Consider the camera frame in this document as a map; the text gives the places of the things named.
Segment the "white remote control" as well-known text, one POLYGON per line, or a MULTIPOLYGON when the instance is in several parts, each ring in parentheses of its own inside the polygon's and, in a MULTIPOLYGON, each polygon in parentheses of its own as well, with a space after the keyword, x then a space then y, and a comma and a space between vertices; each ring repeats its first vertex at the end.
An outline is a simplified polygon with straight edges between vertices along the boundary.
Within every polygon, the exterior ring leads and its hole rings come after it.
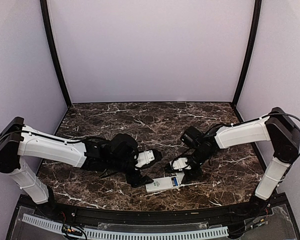
POLYGON ((172 186, 172 182, 171 182, 172 177, 176 177, 176 176, 168 176, 168 177, 161 177, 161 178, 154 179, 152 183, 145 185, 146 192, 155 193, 155 192, 161 192, 161 191, 167 191, 167 190, 179 188, 180 185, 178 180, 177 180, 178 186, 172 186))

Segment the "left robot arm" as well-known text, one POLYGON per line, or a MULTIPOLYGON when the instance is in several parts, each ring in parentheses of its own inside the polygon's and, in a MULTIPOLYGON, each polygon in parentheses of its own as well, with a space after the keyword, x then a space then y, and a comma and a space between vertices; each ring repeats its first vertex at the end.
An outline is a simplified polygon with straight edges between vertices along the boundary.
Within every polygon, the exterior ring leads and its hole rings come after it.
POLYGON ((118 133, 111 140, 99 136, 66 139, 37 131, 25 125, 22 117, 15 117, 0 133, 0 173, 8 174, 50 218, 57 218, 61 208, 54 202, 53 190, 38 179, 24 156, 86 171, 124 173, 133 188, 152 183, 141 170, 162 159, 156 149, 139 151, 138 143, 128 134, 118 133))

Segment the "blue AA battery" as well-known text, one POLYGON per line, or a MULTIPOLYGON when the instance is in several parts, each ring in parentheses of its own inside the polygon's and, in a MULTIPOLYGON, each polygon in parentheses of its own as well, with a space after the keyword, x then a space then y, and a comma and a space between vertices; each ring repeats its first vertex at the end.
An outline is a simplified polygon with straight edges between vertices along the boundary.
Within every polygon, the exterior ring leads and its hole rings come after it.
POLYGON ((171 184, 173 187, 178 186, 178 179, 176 177, 172 177, 171 184))

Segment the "white battery cover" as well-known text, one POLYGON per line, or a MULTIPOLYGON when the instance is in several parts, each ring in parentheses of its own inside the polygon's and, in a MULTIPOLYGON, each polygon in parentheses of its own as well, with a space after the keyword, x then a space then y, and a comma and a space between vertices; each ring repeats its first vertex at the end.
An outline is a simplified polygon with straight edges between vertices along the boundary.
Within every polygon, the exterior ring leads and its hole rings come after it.
POLYGON ((176 172, 176 173, 175 173, 175 176, 177 177, 177 180, 178 180, 179 185, 181 185, 182 182, 183 182, 185 173, 184 173, 184 172, 176 172))

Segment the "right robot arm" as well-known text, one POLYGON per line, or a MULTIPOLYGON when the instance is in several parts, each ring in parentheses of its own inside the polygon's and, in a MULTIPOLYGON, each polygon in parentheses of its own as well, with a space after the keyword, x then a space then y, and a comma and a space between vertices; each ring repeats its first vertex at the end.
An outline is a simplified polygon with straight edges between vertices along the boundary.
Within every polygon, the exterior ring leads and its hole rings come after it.
POLYGON ((190 126, 180 139, 192 153, 184 152, 172 160, 170 166, 172 170, 183 171, 192 178, 201 165, 218 150, 256 142, 271 142, 274 150, 272 160, 255 189, 256 198, 245 205, 245 213, 256 217, 264 210, 264 201, 270 198, 300 157, 300 128, 294 122, 296 119, 296 116, 285 113, 280 107, 274 107, 270 113, 259 118, 240 123, 220 123, 206 132, 190 126))

